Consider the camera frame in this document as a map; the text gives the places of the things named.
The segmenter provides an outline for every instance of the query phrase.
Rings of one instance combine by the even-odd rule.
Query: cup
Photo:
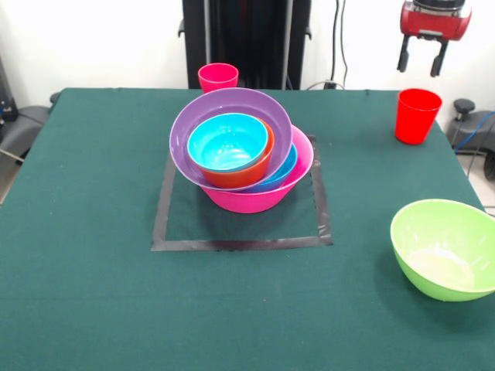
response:
[[[395,137],[407,145],[420,145],[425,141],[442,98],[423,89],[407,89],[399,93]]]
[[[198,71],[201,89],[204,93],[236,87],[239,81],[239,71],[228,63],[210,63],[202,66]]]

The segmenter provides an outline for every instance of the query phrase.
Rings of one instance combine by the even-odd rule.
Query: white wall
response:
[[[443,127],[455,114],[452,102],[456,98],[468,97],[475,101],[476,108],[495,110],[495,42],[491,28],[495,2],[472,1],[469,28],[460,41],[449,44],[441,75],[436,78],[429,74],[433,59],[439,54],[437,42],[411,39],[408,69],[405,73],[396,70],[403,37],[399,28],[402,4],[402,0],[347,0],[344,46],[349,74],[346,87],[383,90],[421,87],[435,91],[443,99],[438,117]],[[306,43],[303,87],[329,78],[334,10],[333,0],[313,0],[314,37]],[[339,63],[336,80],[341,81],[342,77],[343,64]]]
[[[396,70],[402,2],[347,0],[347,87],[434,90],[444,100],[441,124],[457,97],[495,109],[495,3],[473,1],[466,35],[450,43],[442,75],[432,79],[438,43],[412,39],[408,70]],[[302,87],[329,78],[334,4],[312,0]],[[0,0],[0,53],[19,106],[47,104],[64,87],[186,87],[184,38],[176,34],[181,18],[180,0]],[[341,80],[342,63],[336,71]]]

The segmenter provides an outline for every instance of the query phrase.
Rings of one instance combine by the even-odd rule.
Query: black tape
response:
[[[218,250],[284,250],[300,247],[317,247],[333,244],[329,210],[326,201],[325,186],[323,185],[321,158],[316,138],[308,135],[314,151],[314,160],[310,169],[312,193],[318,223],[318,236],[281,238],[276,240],[166,240],[169,209],[172,201],[173,183],[176,167],[169,155],[166,163],[162,190],[160,192],[158,209],[153,229],[152,251],[218,251]]]

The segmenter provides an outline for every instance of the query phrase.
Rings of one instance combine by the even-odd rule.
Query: orange bowl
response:
[[[261,122],[268,131],[268,143],[261,159],[249,168],[243,168],[238,172],[210,172],[204,168],[199,168],[211,185],[219,188],[240,188],[250,186],[265,176],[275,145],[275,135],[270,125],[263,120]]]

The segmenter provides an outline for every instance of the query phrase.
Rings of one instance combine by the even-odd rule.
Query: green bowl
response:
[[[397,261],[421,292],[468,301],[495,291],[495,220],[446,199],[410,203],[395,214],[391,238]]]

